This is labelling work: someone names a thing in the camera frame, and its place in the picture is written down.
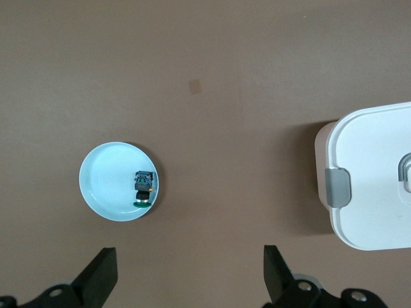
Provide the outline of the white lidded lunch box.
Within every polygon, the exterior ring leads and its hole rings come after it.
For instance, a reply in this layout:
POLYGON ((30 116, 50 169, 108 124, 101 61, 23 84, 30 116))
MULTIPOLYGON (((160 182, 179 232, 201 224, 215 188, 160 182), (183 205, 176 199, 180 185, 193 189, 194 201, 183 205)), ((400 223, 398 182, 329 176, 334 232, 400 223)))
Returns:
POLYGON ((411 248, 411 102, 323 126, 315 159, 319 198, 341 241, 365 251, 411 248))

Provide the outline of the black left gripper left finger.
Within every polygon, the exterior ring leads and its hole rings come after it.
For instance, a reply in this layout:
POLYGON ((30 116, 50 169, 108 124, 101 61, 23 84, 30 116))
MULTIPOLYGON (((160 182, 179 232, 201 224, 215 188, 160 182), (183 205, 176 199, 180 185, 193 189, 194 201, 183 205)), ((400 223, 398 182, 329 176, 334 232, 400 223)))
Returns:
POLYGON ((70 283, 58 284, 19 308, 103 308, 118 281, 115 248, 103 248, 70 283))

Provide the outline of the green push-button switch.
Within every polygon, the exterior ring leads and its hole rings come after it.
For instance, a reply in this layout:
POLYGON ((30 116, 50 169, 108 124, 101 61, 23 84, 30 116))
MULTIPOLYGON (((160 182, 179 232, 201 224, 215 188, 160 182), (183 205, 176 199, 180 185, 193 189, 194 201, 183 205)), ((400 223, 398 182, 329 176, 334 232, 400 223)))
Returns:
POLYGON ((136 190, 136 200, 134 206, 137 208, 147 208, 152 205, 150 194, 153 191, 153 172, 138 171, 134 177, 134 189, 136 190))

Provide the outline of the light blue round plate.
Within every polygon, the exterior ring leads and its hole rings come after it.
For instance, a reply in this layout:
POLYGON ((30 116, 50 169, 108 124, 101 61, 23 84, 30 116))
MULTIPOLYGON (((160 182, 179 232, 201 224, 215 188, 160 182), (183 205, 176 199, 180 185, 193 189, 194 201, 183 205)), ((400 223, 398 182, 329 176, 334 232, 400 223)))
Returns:
POLYGON ((132 221, 144 216, 159 196, 159 175, 153 160, 137 146, 125 142, 107 142, 94 148, 83 160, 79 187, 88 206, 111 221, 132 221), (134 206, 134 177, 138 171, 153 172, 152 205, 134 206))

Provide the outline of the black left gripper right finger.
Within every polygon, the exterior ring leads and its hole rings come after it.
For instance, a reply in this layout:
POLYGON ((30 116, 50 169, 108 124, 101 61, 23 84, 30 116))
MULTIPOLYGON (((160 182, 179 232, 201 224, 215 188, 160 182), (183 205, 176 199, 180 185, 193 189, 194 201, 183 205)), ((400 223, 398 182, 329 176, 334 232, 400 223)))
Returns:
POLYGON ((294 275, 276 245, 264 246, 263 276, 270 301, 262 308, 388 308, 366 289, 348 288, 333 296, 313 277, 294 275))

